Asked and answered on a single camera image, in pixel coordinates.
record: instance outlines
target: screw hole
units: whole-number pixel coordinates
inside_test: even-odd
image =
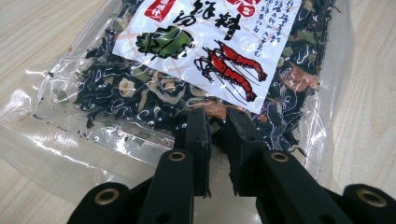
[[[161,212],[155,217],[157,223],[168,223],[172,219],[172,216],[167,212]]]
[[[333,224],[335,223],[334,218],[329,215],[320,215],[319,216],[320,222],[325,224]]]
[[[288,161],[289,157],[283,153],[280,152],[274,152],[271,154],[271,158],[276,160],[276,161]]]
[[[385,207],[388,205],[387,201],[381,197],[379,194],[372,192],[368,189],[358,189],[357,190],[359,198],[375,207]]]
[[[181,152],[173,152],[169,155],[169,160],[171,161],[182,161],[184,158],[186,158],[186,155]]]
[[[120,192],[117,189],[103,189],[95,196],[95,202],[100,205],[113,203],[119,198]]]

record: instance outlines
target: green leaf illustration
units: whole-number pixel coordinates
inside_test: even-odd
[[[192,36],[175,26],[158,28],[155,33],[143,33],[137,37],[136,45],[145,54],[152,53],[163,59],[178,59],[186,56],[186,48],[192,48]]]

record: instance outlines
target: plastic bag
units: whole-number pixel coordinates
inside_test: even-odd
[[[142,148],[141,150],[151,150],[153,154],[161,155],[164,149],[171,148],[172,136],[185,130],[187,114],[195,107],[205,108],[207,115],[211,118],[213,137],[221,140],[225,108],[235,105],[202,91],[180,78],[171,77],[151,69],[141,62],[130,61],[113,53],[116,51],[116,40],[119,41],[122,39],[120,36],[126,35],[123,31],[134,19],[134,14],[141,4],[141,1],[124,1],[121,6],[117,6],[116,16],[110,15],[114,18],[109,19],[109,15],[102,13],[95,21],[92,21],[90,29],[83,32],[83,38],[78,38],[78,41],[72,45],[71,52],[64,55],[49,71],[49,77],[46,78],[39,90],[40,101],[35,115],[61,130],[77,133],[81,137],[86,137],[107,147],[117,147],[119,140],[123,139],[125,144],[123,149],[118,147],[119,151],[129,153],[150,164],[156,164],[158,158],[155,156],[150,155],[150,158],[142,158],[140,155],[135,155],[134,151],[137,148]],[[327,38],[327,22],[331,17],[331,6],[332,1],[306,1],[303,3],[297,13],[298,18],[293,24],[286,47],[277,62],[274,77],[272,81],[268,82],[270,83],[268,94],[266,94],[265,100],[262,100],[264,101],[262,109],[259,106],[260,113],[250,114],[248,111],[252,121],[264,135],[270,149],[288,150],[299,144],[292,131],[298,127],[300,117],[304,113],[302,108],[305,97],[315,94],[315,90],[319,87],[318,75],[325,48],[322,42],[325,42]],[[177,45],[191,45],[187,38],[189,34],[185,30],[176,26],[169,27],[157,29],[157,33],[153,34],[137,35],[136,33],[136,44],[140,48],[145,48],[144,50],[154,52],[156,49],[154,50],[153,46],[144,46],[144,44],[152,42],[160,45],[157,42],[159,42],[158,39],[161,39],[165,40],[162,45],[168,46],[169,36],[173,35],[177,38],[172,39],[172,48],[177,49]],[[90,39],[92,36],[90,32],[94,34],[95,38]],[[270,34],[262,42],[266,40],[273,43],[275,37],[272,35],[271,38]],[[221,46],[225,46],[224,48],[228,48],[225,43],[219,43]],[[125,44],[119,48],[121,49],[118,51],[123,51]],[[182,52],[185,48],[192,48],[192,46],[181,48],[176,53],[172,53],[174,55],[186,53]],[[154,56],[150,54],[148,57],[162,58],[165,57],[165,54],[170,54],[169,51],[171,50],[161,49],[161,53],[154,54]],[[221,86],[228,81],[234,84],[231,88],[238,87],[238,85],[245,87],[248,77],[238,83],[233,79],[229,80],[232,77],[225,75],[227,71],[232,71],[231,69],[227,68],[229,70],[222,74],[219,72],[219,68],[214,66],[213,57],[223,55],[228,56],[227,52],[222,52],[212,56],[210,62],[208,62],[208,58],[200,57],[194,60],[194,63],[212,84],[214,75],[221,75],[225,76],[223,80],[220,78],[220,82],[216,82]],[[249,62],[241,55],[234,57],[241,58],[240,61]],[[164,66],[165,62],[166,60],[154,61],[150,64]],[[240,65],[237,71],[247,67],[248,65],[245,64]],[[253,69],[250,70],[259,73],[256,81],[264,79],[260,76],[267,76],[261,68],[257,68],[255,65],[252,67]],[[250,94],[255,94],[254,91],[248,92],[246,90],[248,87],[242,89],[246,92],[247,101]],[[154,148],[160,148],[159,153],[156,153]],[[310,154],[311,150],[312,147],[307,147],[304,151],[300,151]]]

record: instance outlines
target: transparent plastic packaging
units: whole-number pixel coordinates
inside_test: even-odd
[[[2,103],[1,158],[73,203],[95,184],[133,187],[152,175],[174,135],[186,129],[192,108],[205,109],[219,142],[226,107],[245,110],[111,53],[141,3],[107,1],[55,65],[27,70],[35,90],[22,86]],[[269,148],[293,151],[318,180],[331,175],[331,122],[350,71],[343,58],[352,52],[348,2],[303,1],[262,111],[248,112]],[[208,207],[223,206],[210,217],[224,223],[259,221],[252,200],[227,205],[233,193],[231,184],[224,186],[226,155],[215,149],[210,167],[214,199],[198,200],[195,220],[205,222]],[[233,210],[244,215],[232,219]]]

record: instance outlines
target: wooden table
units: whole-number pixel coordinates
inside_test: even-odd
[[[105,0],[0,0],[1,98],[23,70],[65,52]],[[333,176],[396,198],[396,1],[361,0],[351,11],[356,51],[333,123]],[[0,160],[0,223],[65,223],[75,205]]]

